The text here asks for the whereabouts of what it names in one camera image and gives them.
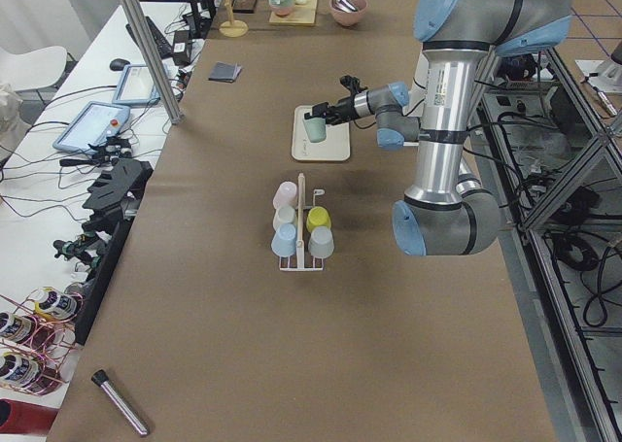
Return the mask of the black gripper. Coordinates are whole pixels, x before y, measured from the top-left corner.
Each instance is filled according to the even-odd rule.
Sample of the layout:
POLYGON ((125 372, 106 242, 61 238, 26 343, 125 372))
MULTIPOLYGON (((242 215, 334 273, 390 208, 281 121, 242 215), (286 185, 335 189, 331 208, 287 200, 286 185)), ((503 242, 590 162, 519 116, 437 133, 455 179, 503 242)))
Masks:
POLYGON ((358 117, 353 97, 340 99, 336 104, 330 105, 328 102, 316 104, 311 112, 303 115, 304 120, 325 120, 328 125, 338 125, 350 122, 358 117))

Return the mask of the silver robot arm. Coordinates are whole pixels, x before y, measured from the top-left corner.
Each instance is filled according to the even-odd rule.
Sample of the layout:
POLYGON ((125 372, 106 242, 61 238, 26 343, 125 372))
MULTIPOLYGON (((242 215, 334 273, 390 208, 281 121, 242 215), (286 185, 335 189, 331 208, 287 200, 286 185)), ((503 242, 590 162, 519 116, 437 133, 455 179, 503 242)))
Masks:
POLYGON ((571 0, 419 0, 414 35, 428 62, 422 114, 403 108, 403 83, 362 89, 336 104, 315 105, 304 116, 308 138, 322 142, 328 125, 374 117, 378 145, 418 146, 414 182, 392 213, 394 236, 408 255, 471 255, 487 249, 501 226, 493 194, 463 160, 476 71, 493 52, 499 57, 534 53, 560 44, 570 30, 571 0))

